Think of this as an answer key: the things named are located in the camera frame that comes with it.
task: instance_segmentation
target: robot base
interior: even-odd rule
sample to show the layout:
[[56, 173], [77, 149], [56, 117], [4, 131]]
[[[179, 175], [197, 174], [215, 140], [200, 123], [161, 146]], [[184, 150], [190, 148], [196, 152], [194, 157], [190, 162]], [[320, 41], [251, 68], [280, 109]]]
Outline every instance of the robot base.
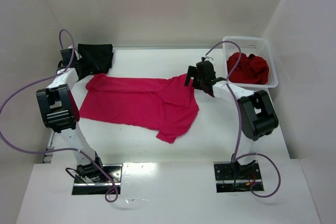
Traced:
[[257, 183], [253, 191], [264, 191], [258, 163], [236, 177], [230, 162], [214, 162], [216, 189], [218, 193], [250, 191], [252, 183]]
[[[122, 165], [103, 165], [103, 170], [114, 179], [118, 193], [120, 194]], [[101, 178], [99, 182], [92, 182], [88, 178], [82, 178], [82, 180], [86, 183], [83, 183], [79, 178], [75, 179], [72, 195], [105, 194], [107, 190], [112, 188], [112, 183], [107, 183], [105, 177]]]

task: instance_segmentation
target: white laundry basket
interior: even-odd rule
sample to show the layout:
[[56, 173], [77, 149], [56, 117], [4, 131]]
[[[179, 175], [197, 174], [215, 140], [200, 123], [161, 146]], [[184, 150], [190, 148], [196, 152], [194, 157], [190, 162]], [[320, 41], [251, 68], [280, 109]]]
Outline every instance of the white laundry basket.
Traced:
[[[254, 54], [256, 56], [262, 57], [266, 60], [269, 67], [268, 72], [268, 82], [264, 85], [262, 84], [246, 84], [246, 83], [234, 83], [240, 87], [247, 88], [275, 88], [278, 85], [277, 72], [275, 70], [272, 54], [269, 49], [268, 41], [265, 39], [255, 38], [255, 37], [242, 37], [242, 36], [226, 36], [224, 40], [230, 40], [238, 44], [241, 48], [242, 53], [249, 56], [249, 54]], [[223, 44], [223, 53], [226, 61], [228, 58], [233, 55], [235, 52], [238, 52], [238, 48], [231, 43]], [[227, 64], [225, 64], [225, 74], [227, 76]]]

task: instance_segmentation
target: crumpled red fabric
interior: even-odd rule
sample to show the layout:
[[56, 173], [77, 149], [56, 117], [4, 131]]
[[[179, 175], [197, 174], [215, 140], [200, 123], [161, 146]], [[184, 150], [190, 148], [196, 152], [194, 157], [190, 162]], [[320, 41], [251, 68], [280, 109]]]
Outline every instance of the crumpled red fabric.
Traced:
[[[231, 74], [229, 80], [235, 83], [266, 84], [269, 72], [266, 61], [262, 57], [253, 54], [250, 54], [249, 57], [246, 57], [246, 54], [241, 54], [241, 56], [238, 66]], [[232, 70], [238, 57], [239, 53], [236, 52], [227, 60], [228, 72]]]
[[116, 78], [95, 75], [80, 116], [158, 130], [157, 138], [174, 143], [185, 134], [198, 113], [194, 88], [185, 87], [186, 74], [171, 79]]

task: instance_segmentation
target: red t-shirt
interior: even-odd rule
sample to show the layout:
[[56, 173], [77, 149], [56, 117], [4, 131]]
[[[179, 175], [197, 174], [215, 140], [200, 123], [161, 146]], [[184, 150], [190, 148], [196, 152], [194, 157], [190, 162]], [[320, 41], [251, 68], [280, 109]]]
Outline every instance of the red t-shirt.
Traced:
[[171, 79], [115, 78], [95, 75], [80, 116], [92, 120], [158, 130], [157, 138], [174, 143], [198, 113], [194, 88], [184, 86], [186, 74]]

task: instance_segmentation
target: white wall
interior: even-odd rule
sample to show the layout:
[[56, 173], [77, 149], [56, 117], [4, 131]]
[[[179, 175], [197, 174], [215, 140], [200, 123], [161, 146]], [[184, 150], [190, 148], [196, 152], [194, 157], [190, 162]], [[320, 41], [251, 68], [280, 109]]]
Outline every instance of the white wall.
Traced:
[[261, 36], [279, 0], [47, 0], [78, 41], [206, 45]]
[[[45, 0], [0, 0], [0, 103], [24, 84], [55, 72], [59, 28]], [[19, 94], [1, 115], [1, 131], [17, 146], [43, 150], [47, 144], [49, 131], [35, 98], [45, 85]], [[0, 141], [1, 223], [15, 223], [36, 161]]]
[[281, 0], [265, 34], [291, 157], [301, 158], [322, 223], [336, 220], [336, 0]]

